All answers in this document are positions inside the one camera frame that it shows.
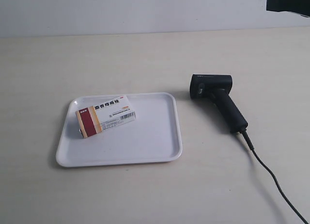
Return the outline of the black handheld barcode scanner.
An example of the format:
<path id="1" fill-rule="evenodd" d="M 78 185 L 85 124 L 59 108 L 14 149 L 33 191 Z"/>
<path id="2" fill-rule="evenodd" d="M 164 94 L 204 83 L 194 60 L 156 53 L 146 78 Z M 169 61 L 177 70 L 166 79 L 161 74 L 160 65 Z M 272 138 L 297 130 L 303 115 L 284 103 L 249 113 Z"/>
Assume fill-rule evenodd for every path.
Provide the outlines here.
<path id="1" fill-rule="evenodd" d="M 231 75 L 193 74 L 189 93 L 191 99 L 209 99 L 218 108 L 231 133 L 246 131 L 248 123 L 230 98 Z"/>

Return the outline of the white red medicine box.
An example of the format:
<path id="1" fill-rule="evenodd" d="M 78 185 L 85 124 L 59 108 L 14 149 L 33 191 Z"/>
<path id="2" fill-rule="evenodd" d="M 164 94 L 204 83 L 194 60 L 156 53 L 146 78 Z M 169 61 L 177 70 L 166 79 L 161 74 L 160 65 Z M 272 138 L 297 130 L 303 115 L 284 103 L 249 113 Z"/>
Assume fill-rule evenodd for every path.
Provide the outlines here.
<path id="1" fill-rule="evenodd" d="M 80 109 L 76 116 L 83 138 L 136 120 L 136 112 L 126 95 Z"/>

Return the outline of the white plastic tray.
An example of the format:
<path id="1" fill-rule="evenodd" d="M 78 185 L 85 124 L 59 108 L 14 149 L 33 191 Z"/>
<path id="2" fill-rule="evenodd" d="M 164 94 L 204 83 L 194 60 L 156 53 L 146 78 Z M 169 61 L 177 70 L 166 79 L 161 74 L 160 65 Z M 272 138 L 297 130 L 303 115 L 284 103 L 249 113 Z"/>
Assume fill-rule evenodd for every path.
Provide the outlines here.
<path id="1" fill-rule="evenodd" d="M 155 163 L 180 157 L 183 146 L 176 101 L 165 92 L 128 94 L 136 120 L 83 138 L 76 111 L 115 97 L 82 96 L 70 103 L 56 151 L 60 166 Z"/>

